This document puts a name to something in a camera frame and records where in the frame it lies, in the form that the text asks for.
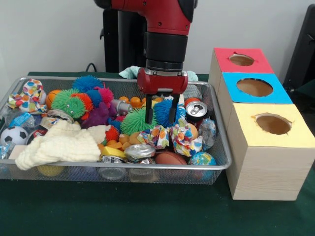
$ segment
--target patterned cloth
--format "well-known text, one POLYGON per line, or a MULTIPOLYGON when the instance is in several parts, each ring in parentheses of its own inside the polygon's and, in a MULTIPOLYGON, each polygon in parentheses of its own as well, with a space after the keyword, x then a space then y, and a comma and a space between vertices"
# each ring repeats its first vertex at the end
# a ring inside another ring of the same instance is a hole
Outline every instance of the patterned cloth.
POLYGON ((169 128, 164 128, 162 125, 157 125, 153 129, 141 131, 137 139, 142 144, 148 144, 155 149, 164 149, 169 146, 169 128))
POLYGON ((184 118, 178 120, 179 123, 170 129, 174 151, 185 156, 194 156, 201 151, 202 136, 192 139, 193 135, 190 125, 184 118))
POLYGON ((9 96, 8 106, 12 109, 19 107, 21 111, 30 114, 43 114, 47 110, 46 105, 41 105, 43 84, 39 80, 30 79, 23 86, 20 94, 13 93, 9 96))

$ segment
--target red box top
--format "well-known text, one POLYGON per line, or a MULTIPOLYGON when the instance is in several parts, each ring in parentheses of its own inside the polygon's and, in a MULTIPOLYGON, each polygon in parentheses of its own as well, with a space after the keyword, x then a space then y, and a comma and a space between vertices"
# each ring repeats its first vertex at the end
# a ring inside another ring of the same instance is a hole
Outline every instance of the red box top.
POLYGON ((214 49, 222 72, 274 73, 261 49, 214 49))

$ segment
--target soccer ball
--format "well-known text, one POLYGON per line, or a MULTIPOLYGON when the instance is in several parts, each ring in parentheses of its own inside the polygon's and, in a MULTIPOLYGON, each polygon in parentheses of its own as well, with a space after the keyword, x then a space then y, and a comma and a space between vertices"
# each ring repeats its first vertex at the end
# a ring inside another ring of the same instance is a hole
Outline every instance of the soccer ball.
POLYGON ((25 129, 19 126, 12 126, 5 129, 0 137, 0 144, 11 141, 16 145, 25 145, 28 137, 28 133, 25 129))

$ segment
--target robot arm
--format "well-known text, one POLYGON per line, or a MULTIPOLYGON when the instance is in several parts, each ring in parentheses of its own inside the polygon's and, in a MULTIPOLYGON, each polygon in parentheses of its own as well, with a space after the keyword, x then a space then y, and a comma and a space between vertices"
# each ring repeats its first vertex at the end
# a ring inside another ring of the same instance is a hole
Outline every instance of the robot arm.
POLYGON ((155 94, 171 94, 174 97, 169 118, 170 122, 174 122, 179 95, 188 83, 188 76, 182 70, 197 0, 94 1, 104 9, 137 12, 146 18, 146 68, 141 68, 138 73, 138 86, 147 96, 146 122, 152 122, 151 97, 155 94))

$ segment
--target wire mesh basket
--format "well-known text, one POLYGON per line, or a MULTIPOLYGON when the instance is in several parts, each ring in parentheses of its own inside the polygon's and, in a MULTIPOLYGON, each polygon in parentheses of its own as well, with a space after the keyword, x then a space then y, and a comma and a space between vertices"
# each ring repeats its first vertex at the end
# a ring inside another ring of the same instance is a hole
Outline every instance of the wire mesh basket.
MULTIPOLYGON (((55 89, 69 89, 76 78, 71 77, 38 77, 48 94, 55 89)), ((6 105, 8 96, 20 93, 28 77, 18 79, 11 86, 0 103, 0 111, 6 105)), ((145 95, 138 89, 136 80, 101 79, 110 88, 115 99, 121 96, 144 98, 145 95)), ((211 154, 216 166, 194 165, 143 165, 143 164, 105 164, 101 162, 57 162, 45 166, 34 167, 28 171, 21 171, 14 160, 0 160, 0 179, 27 179, 27 180, 63 180, 63 181, 99 181, 99 182, 146 182, 146 183, 180 183, 180 184, 213 184, 222 170, 231 164, 231 152, 224 131, 223 121, 213 87, 205 82, 189 82, 190 96, 200 97, 207 105, 210 118, 217 126, 217 137, 211 154)), ((6 127, 2 120, 0 132, 6 127)))

